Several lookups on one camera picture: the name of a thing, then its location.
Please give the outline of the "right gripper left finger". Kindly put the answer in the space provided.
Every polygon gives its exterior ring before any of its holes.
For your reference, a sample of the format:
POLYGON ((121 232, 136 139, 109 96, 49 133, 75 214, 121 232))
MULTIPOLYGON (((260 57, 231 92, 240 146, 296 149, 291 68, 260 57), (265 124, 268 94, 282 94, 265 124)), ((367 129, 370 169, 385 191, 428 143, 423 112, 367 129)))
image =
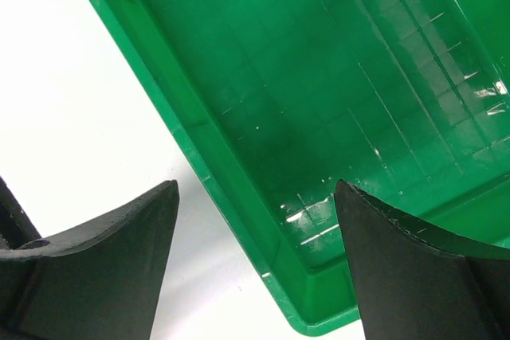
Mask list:
POLYGON ((179 208, 165 181, 108 213, 43 237, 1 188, 1 336, 148 339, 179 208))

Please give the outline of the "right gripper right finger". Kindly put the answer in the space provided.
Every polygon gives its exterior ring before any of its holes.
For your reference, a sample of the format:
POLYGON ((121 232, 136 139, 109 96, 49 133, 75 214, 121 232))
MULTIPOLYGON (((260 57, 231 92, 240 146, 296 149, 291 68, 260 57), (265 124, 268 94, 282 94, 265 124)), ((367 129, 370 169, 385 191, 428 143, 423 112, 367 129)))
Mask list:
POLYGON ((507 339, 509 250, 339 180, 335 208, 367 339, 507 339))

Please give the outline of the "green plastic tray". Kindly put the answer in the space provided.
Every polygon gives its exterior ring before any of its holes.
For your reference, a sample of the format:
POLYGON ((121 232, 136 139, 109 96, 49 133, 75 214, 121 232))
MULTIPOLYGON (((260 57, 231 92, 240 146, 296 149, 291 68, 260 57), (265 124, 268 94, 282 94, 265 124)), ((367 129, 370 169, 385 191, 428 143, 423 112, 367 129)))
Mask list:
POLYGON ((89 0, 290 326, 359 317, 340 179, 509 244, 509 0, 89 0))

